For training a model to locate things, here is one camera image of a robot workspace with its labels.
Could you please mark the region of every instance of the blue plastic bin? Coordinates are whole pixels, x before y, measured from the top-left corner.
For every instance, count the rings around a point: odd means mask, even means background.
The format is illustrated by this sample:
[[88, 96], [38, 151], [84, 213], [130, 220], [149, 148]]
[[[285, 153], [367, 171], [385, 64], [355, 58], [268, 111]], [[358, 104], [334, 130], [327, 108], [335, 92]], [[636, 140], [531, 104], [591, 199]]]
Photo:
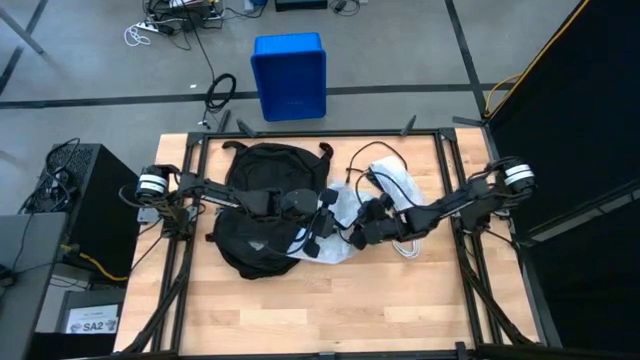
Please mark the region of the blue plastic bin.
[[257, 37], [251, 66], [265, 120], [327, 113], [327, 55], [318, 33]]

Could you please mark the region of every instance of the wooden tabletop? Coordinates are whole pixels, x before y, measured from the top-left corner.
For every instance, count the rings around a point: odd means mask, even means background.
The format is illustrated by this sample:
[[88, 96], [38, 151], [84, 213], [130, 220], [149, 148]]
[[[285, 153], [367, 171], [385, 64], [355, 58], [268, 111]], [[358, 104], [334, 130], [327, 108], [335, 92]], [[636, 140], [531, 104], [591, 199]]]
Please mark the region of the wooden tabletop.
[[[481, 131], [456, 132], [466, 174], [482, 170], [488, 155]], [[353, 154], [374, 140], [384, 140], [404, 156], [426, 199], [444, 195], [435, 144], [430, 136], [242, 142], [290, 144], [319, 156], [322, 152], [318, 143], [328, 142], [335, 150], [328, 179], [331, 182], [344, 181], [344, 169]], [[186, 134], [163, 135], [156, 163], [181, 165], [185, 142]], [[221, 149], [222, 142], [214, 140], [208, 149], [206, 176], [218, 182], [224, 182], [235, 154], [233, 149]], [[372, 146], [358, 155], [354, 166], [366, 168], [387, 155], [388, 149]], [[448, 147], [447, 156], [456, 187]], [[361, 182], [361, 187], [377, 194], [366, 181]], [[249, 281], [227, 265], [214, 244], [205, 242], [205, 234], [213, 229], [214, 213], [215, 206], [207, 204], [206, 212], [198, 220], [180, 354], [441, 350], [452, 349], [456, 341], [473, 347], [448, 220], [421, 240], [422, 252], [414, 260], [403, 258], [391, 243], [384, 243], [368, 246], [338, 265], [302, 261], [284, 276]], [[504, 222], [493, 219], [491, 226], [493, 231], [509, 236]], [[159, 231], [158, 226], [139, 238], [136, 259], [157, 239]], [[513, 249], [489, 234], [482, 235], [482, 243], [496, 301], [526, 336], [537, 340]], [[155, 310], [166, 251], [167, 242], [163, 241], [132, 274], [115, 350], [126, 347]], [[485, 310], [477, 296], [476, 299], [485, 339], [489, 340]], [[173, 309], [166, 329], [170, 329], [172, 316]]]

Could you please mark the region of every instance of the table leg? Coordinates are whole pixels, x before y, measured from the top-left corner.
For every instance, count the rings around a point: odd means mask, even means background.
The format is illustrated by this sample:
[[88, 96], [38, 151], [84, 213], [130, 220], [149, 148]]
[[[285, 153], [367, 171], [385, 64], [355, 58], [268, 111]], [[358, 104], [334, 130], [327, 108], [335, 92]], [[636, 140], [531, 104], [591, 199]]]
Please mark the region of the table leg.
[[20, 27], [20, 25], [18, 25], [18, 23], [9, 15], [9, 13], [7, 13], [7, 11], [2, 6], [0, 6], [0, 19], [4, 20], [4, 22], [6, 22], [7, 25], [9, 25], [9, 27], [22, 38], [22, 40], [29, 44], [29, 46], [31, 46], [31, 48], [35, 52], [37, 52], [38, 54], [42, 54], [44, 52], [40, 45], [38, 45], [38, 43], [35, 42], [31, 38], [31, 36], [26, 31], [24, 31], [22, 27]]

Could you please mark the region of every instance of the yellow cable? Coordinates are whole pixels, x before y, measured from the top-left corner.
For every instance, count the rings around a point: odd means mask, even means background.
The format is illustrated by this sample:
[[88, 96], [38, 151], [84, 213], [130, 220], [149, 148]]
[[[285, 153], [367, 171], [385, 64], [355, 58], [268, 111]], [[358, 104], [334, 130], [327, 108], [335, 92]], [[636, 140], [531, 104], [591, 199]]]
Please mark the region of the yellow cable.
[[498, 105], [496, 106], [495, 109], [493, 109], [493, 111], [488, 112], [487, 114], [485, 114], [485, 118], [490, 119], [491, 117], [493, 117], [493, 115], [496, 113], [496, 111], [498, 111], [498, 109], [500, 109], [502, 107], [502, 105], [504, 104], [504, 102], [509, 98], [509, 96], [511, 96], [511, 94], [515, 91], [515, 89], [518, 87], [518, 85], [520, 85], [520, 83], [524, 80], [525, 77], [527, 77], [527, 75], [529, 74], [529, 72], [531, 71], [531, 69], [536, 65], [536, 63], [538, 62], [538, 60], [540, 60], [540, 58], [542, 57], [542, 55], [549, 49], [549, 47], [551, 47], [551, 45], [553, 45], [553, 43], [558, 40], [558, 38], [560, 37], [560, 35], [562, 35], [565, 30], [567, 30], [567, 28], [569, 28], [569, 25], [571, 25], [571, 23], [576, 19], [576, 17], [578, 17], [578, 15], [582, 12], [582, 10], [584, 10], [584, 8], [587, 6], [587, 4], [589, 4], [591, 0], [585, 0], [582, 5], [580, 5], [580, 7], [578, 8], [578, 10], [576, 10], [575, 13], [573, 13], [573, 16], [571, 16], [571, 18], [569, 19], [569, 21], [567, 21], [566, 24], [564, 24], [564, 26], [551, 38], [551, 40], [549, 40], [549, 42], [542, 48], [542, 50], [540, 50], [540, 52], [538, 53], [538, 55], [536, 55], [536, 57], [533, 59], [533, 61], [531, 62], [531, 64], [529, 64], [529, 66], [527, 67], [527, 69], [524, 71], [524, 73], [522, 73], [522, 76], [520, 76], [520, 78], [518, 79], [518, 81], [516, 81], [516, 83], [513, 85], [513, 87], [511, 88], [511, 90], [509, 90], [509, 92], [505, 95], [504, 98], [502, 98], [502, 100], [500, 100], [500, 102], [498, 103]]
[[[63, 250], [67, 251], [67, 252], [71, 251], [71, 246], [69, 246], [69, 245], [60, 245], [60, 247]], [[113, 281], [127, 281], [127, 279], [129, 279], [126, 276], [118, 277], [118, 276], [111, 275], [107, 270], [104, 269], [104, 267], [102, 267], [102, 264], [100, 264], [100, 262], [98, 262], [98, 260], [92, 258], [91, 256], [89, 256], [89, 255], [87, 255], [85, 253], [79, 253], [79, 255], [80, 255], [80, 258], [85, 259], [85, 260], [89, 261], [90, 263], [92, 263], [93, 265], [95, 265], [98, 268], [98, 270], [100, 270], [100, 272], [104, 276], [106, 276], [107, 278], [109, 278], [109, 279], [111, 279]]]
[[487, 104], [484, 106], [485, 114], [490, 114], [491, 113], [491, 111], [489, 111], [489, 105], [491, 105], [491, 97], [493, 96], [493, 92], [496, 91], [500, 86], [502, 86], [502, 84], [506, 83], [507, 81], [515, 79], [515, 78], [520, 77], [520, 76], [522, 76], [522, 73], [511, 75], [508, 78], [500, 81], [498, 84], [496, 84], [496, 86], [493, 87], [493, 89], [491, 89], [491, 91], [489, 91], [489, 96], [487, 96]]

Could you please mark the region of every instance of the black backpack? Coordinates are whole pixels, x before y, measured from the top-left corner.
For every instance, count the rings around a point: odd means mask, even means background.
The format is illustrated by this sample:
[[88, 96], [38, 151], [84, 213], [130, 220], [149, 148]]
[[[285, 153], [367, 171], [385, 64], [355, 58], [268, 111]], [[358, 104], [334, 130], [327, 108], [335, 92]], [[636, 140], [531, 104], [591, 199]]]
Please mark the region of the black backpack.
[[[327, 187], [333, 149], [320, 143], [324, 155], [294, 146], [262, 143], [251, 147], [227, 141], [223, 149], [236, 149], [225, 180], [239, 190], [281, 189], [282, 193], [311, 189], [320, 194]], [[300, 260], [284, 255], [295, 240], [300, 226], [284, 219], [260, 222], [232, 209], [216, 218], [213, 241], [222, 257], [245, 279], [283, 275]]]

